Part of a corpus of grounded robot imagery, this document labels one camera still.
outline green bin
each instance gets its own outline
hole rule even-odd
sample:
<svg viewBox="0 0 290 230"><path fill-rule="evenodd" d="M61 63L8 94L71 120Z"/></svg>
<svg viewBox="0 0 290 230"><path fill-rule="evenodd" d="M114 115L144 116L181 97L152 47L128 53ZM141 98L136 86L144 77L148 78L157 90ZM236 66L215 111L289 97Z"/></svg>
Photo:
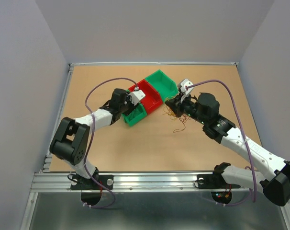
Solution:
<svg viewBox="0 0 290 230"><path fill-rule="evenodd" d="M144 106L139 103L134 111L132 111L128 116L123 115L124 121L129 125L133 126L147 116Z"/></svg>
<svg viewBox="0 0 290 230"><path fill-rule="evenodd" d="M163 102L178 94L176 83L161 70L149 75L145 80L160 93Z"/></svg>

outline plastic storage bin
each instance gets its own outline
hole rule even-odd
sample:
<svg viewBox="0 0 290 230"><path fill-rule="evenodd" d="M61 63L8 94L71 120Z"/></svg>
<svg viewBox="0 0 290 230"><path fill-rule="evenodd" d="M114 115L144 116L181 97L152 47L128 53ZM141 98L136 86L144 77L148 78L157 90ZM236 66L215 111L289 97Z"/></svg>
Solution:
<svg viewBox="0 0 290 230"><path fill-rule="evenodd" d="M157 90L152 87L146 80L141 80L138 83L140 90L145 93L145 98L141 100L144 109L146 110L147 115L151 114L162 104L162 98ZM135 86L131 86L128 90L130 92L134 91Z"/></svg>
<svg viewBox="0 0 290 230"><path fill-rule="evenodd" d="M178 93L176 83L161 70L149 75L145 80L160 93L163 102Z"/></svg>
<svg viewBox="0 0 290 230"><path fill-rule="evenodd" d="M128 116L123 115L124 121L129 125L133 126L147 116L146 110L142 104L139 104L132 113Z"/></svg>

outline metal floor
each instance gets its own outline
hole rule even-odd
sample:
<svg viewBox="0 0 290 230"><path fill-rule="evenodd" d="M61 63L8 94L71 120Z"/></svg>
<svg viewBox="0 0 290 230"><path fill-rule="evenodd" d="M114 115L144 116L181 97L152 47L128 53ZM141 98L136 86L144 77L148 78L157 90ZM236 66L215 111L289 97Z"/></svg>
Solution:
<svg viewBox="0 0 290 230"><path fill-rule="evenodd" d="M248 195L235 191L234 201ZM209 192L117 194L108 210L82 206L80 193L39 193L32 230L285 230L281 208L262 194L236 207L217 206ZM111 197L105 194L104 205Z"/></svg>

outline cable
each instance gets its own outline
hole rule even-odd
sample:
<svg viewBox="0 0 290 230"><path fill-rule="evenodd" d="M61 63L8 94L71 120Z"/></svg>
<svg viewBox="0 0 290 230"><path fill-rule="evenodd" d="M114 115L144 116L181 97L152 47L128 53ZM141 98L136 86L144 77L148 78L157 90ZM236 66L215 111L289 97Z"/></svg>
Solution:
<svg viewBox="0 0 290 230"><path fill-rule="evenodd" d="M132 80L132 79L129 79L129 78L112 78L112 79L109 79L109 80L106 80L102 83L100 83L99 85L95 86L87 95L85 101L84 101L84 105L85 107L89 110L89 112L91 113L91 116L93 118L93 128L92 128L92 134L91 134L91 138L89 140L89 146L88 146L88 149L86 151L86 154L84 156L84 169L85 171L87 172L87 174L89 175L89 177L95 182L95 184L97 184L98 186L100 186L101 188L107 190L112 196L113 196L113 201L108 204L108 205L105 205L105 206L102 206L102 207L93 207L91 205L88 205L87 203L84 203L83 205L84 206L87 206L89 208L95 208L95 209L103 209L103 208L106 208L106 207L110 207L111 205L113 205L116 201L116 197L115 197L115 194L107 187L103 186L101 183L99 183L97 180L95 180L95 178L91 175L91 173L89 172L88 168L87 168L87 165L86 165L86 162L87 162L87 157L88 157L88 154L89 154L89 150L91 148L91 145L92 145L92 142L93 142L93 139L94 139L94 132L95 132L95 116L93 114L93 111L90 109L90 107L88 106L88 99L89 97L91 96L91 94L94 92L94 90L96 90L98 87L100 87L101 85L105 84L105 83L108 83L110 81L115 81L115 80L128 80L128 81L131 81L135 84L136 87L138 87L137 83Z"/></svg>
<svg viewBox="0 0 290 230"><path fill-rule="evenodd" d="M192 87L195 87L195 86L199 86L199 85L203 85L203 84L206 84L206 83L209 83L209 82L217 82L217 83L220 83L228 91L228 93L230 95L230 98L231 98L231 101L232 101L232 105L233 105L233 109L234 109L234 112L235 112L236 119L237 119L237 121L239 123L239 126L240 126L240 129L241 129L241 134L242 134L243 140L245 141L246 140L246 135L245 135L245 132L244 132L244 129L243 129L243 125L242 125L241 119L239 117L239 114L237 112L237 109L236 109L236 106L235 106L235 103L234 103L234 98L232 96L232 93L230 92L230 89L228 88L228 86L225 83L223 83L220 80L205 80L205 81L199 82L197 84L193 84L193 85L187 86L186 89L189 89L189 88L192 88ZM247 141L245 142L245 145L246 145L246 149L247 149L247 153L248 153L248 158L249 158L249 162L250 162L250 169L251 169L251 173L252 173L252 179L254 181L254 192L253 192L254 193L254 196L253 196L253 202L255 202L256 199L257 199L257 181L256 181L255 168L254 168L254 161L253 161L253 158L252 158L252 155L251 155L251 152L250 152L250 148L249 148L249 145L248 145L248 142Z"/></svg>

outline red bin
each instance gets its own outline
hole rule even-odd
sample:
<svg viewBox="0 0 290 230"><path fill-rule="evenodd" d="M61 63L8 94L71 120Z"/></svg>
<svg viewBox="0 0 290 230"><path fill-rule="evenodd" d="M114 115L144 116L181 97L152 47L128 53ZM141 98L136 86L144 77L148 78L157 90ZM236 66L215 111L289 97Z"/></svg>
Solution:
<svg viewBox="0 0 290 230"><path fill-rule="evenodd" d="M145 98L141 100L147 115L155 111L162 104L162 98L157 90L154 89L145 79L138 83L139 89L145 93ZM128 90L130 92L134 91L135 85L131 86Z"/></svg>

